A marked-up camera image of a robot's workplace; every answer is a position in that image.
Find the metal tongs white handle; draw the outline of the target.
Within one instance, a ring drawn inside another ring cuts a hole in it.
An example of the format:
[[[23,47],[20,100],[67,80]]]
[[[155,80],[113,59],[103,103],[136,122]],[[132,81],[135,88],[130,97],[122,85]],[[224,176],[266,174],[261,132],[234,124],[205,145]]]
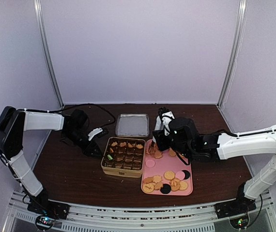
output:
[[[163,122],[162,122],[162,119],[160,118],[160,116],[157,116],[156,118],[156,123],[155,123],[155,128],[154,128],[154,131],[152,132],[152,141],[148,147],[148,154],[149,155],[153,155],[155,153],[155,145],[157,143],[156,141],[156,136],[157,136],[157,133],[159,131],[161,131],[163,129]]]

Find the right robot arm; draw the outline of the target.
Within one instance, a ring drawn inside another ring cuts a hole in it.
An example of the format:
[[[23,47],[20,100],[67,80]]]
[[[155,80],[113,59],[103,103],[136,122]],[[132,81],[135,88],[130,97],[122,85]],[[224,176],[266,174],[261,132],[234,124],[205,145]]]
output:
[[[235,213],[242,213],[276,182],[276,125],[239,133],[219,130],[200,134],[190,118],[158,116],[153,140],[160,151],[171,148],[185,165],[193,161],[216,162],[239,156],[272,154],[258,174],[240,185],[236,199],[231,203]]]

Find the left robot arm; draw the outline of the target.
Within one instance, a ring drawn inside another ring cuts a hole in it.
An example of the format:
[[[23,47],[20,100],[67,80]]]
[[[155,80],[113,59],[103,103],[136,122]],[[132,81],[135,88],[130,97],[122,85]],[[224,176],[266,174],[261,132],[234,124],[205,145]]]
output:
[[[45,137],[50,131],[59,131],[73,145],[79,147],[84,155],[99,158],[102,152],[95,139],[104,134],[106,129],[100,126],[85,133],[83,126],[86,121],[87,114],[79,109],[65,114],[62,110],[17,109],[6,106],[0,114],[0,158],[30,197],[34,207],[43,215],[49,214],[53,205],[49,201],[48,191],[29,164],[29,161],[35,160],[35,156],[26,153],[38,151],[39,144],[43,142],[39,138],[31,142],[31,136]]]

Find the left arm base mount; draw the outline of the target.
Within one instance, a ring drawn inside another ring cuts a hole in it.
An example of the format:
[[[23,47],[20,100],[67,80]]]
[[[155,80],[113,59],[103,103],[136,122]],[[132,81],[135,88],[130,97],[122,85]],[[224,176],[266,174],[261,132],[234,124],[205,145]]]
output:
[[[67,215],[69,213],[70,205],[65,203],[57,203],[57,202],[48,202],[46,207],[42,207],[37,203],[31,202],[27,206],[27,210],[40,214],[49,216],[54,219],[67,219]]]

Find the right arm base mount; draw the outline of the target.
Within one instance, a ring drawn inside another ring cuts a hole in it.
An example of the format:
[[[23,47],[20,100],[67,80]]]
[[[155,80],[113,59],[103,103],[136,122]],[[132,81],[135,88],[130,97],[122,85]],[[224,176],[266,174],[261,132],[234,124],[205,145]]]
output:
[[[217,203],[214,207],[218,219],[245,214],[257,208],[255,202],[246,203],[237,201]]]

